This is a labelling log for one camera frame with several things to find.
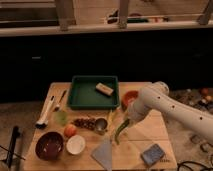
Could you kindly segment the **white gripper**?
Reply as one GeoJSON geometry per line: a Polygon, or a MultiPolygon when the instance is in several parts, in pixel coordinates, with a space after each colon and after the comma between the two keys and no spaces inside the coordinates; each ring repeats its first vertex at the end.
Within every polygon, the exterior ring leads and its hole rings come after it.
{"type": "Polygon", "coordinates": [[[147,108],[142,106],[139,108],[136,108],[133,103],[131,103],[127,107],[127,116],[126,118],[129,120],[129,125],[135,125],[138,122],[145,119],[147,115],[147,108]]]}

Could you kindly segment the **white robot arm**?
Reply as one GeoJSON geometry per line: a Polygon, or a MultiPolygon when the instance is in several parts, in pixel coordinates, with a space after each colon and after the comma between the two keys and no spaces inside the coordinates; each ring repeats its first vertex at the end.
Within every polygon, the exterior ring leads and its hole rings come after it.
{"type": "Polygon", "coordinates": [[[140,88],[138,97],[127,107],[130,123],[137,124],[144,120],[152,109],[158,110],[213,144],[213,116],[180,103],[168,94],[169,87],[164,82],[154,82],[140,88]]]}

